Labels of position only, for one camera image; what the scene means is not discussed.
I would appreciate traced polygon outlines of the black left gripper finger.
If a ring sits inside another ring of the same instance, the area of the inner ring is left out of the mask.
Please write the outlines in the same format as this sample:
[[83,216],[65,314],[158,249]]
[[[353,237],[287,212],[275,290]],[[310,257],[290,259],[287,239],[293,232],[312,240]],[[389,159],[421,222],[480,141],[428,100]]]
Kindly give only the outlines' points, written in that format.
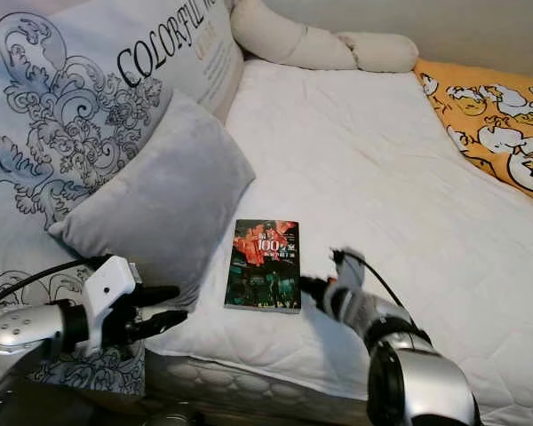
[[154,307],[154,305],[179,296],[178,287],[141,287],[135,292],[135,304],[137,307]]
[[168,332],[171,328],[185,321],[188,316],[189,312],[187,310],[165,310],[165,312],[158,312],[138,323],[138,338],[144,340],[144,338],[154,337]]

